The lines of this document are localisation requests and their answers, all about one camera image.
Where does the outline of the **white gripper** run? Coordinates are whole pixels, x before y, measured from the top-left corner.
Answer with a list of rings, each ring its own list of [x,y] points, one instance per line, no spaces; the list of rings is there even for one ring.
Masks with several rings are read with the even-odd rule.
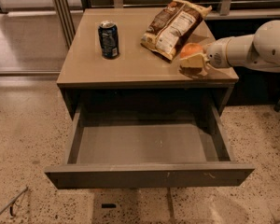
[[[205,67],[208,62],[215,68],[229,68],[227,46],[230,38],[220,38],[205,47],[206,55],[195,53],[180,59],[180,72],[187,76],[206,76]]]

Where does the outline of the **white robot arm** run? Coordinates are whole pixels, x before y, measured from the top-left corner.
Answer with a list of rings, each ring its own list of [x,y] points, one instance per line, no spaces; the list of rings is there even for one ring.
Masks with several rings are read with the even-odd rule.
[[[253,35],[221,38],[205,49],[188,43],[180,52],[180,67],[202,69],[245,67],[250,70],[280,73],[280,20],[268,21]]]

